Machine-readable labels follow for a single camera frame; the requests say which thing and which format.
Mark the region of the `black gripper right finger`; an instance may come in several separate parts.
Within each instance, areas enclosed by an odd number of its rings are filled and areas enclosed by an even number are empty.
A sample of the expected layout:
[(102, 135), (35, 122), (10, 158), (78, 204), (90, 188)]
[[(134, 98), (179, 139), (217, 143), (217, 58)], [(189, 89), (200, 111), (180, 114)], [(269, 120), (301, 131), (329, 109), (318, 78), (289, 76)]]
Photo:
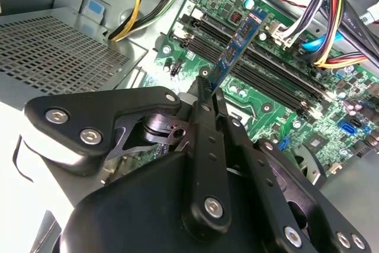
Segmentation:
[(367, 240), (270, 141), (253, 143), (245, 128), (226, 116), (223, 91), (214, 103), (231, 157), (247, 183), (253, 225), (264, 252), (371, 252)]

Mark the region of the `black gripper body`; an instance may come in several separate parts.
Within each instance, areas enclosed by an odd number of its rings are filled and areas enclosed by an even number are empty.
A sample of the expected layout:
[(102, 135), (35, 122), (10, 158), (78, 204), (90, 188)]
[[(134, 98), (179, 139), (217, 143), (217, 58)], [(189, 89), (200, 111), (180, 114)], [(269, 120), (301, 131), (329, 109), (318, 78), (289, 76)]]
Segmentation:
[(264, 252), (230, 150), (172, 152), (80, 201), (61, 252)]

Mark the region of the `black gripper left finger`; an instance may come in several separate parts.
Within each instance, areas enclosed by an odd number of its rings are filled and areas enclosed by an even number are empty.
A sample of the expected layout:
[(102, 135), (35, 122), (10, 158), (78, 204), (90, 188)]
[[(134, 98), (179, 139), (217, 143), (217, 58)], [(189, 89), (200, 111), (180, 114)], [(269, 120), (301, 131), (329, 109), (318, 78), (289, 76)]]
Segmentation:
[(24, 141), (33, 152), (83, 177), (160, 143), (169, 149), (159, 158), (172, 152), (225, 150), (215, 94), (199, 77), (183, 95), (145, 87), (37, 97), (24, 108)]

